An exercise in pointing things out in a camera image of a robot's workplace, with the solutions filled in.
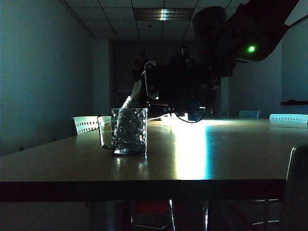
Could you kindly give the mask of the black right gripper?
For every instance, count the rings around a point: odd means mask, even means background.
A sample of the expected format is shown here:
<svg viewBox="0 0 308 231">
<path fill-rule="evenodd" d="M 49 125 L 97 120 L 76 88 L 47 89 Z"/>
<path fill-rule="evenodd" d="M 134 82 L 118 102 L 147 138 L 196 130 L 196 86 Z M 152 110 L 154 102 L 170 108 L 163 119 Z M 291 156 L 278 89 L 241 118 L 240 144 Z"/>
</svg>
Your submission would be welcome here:
<svg viewBox="0 0 308 231">
<path fill-rule="evenodd" d="M 217 56 L 220 49 L 212 41 L 197 39 L 197 58 L 191 58 L 186 46 L 181 46 L 183 65 L 190 67 L 190 104 L 188 120 L 199 121 L 203 118 L 206 106 L 213 105 L 223 77 L 230 77 L 236 65 L 235 59 Z"/>
</svg>

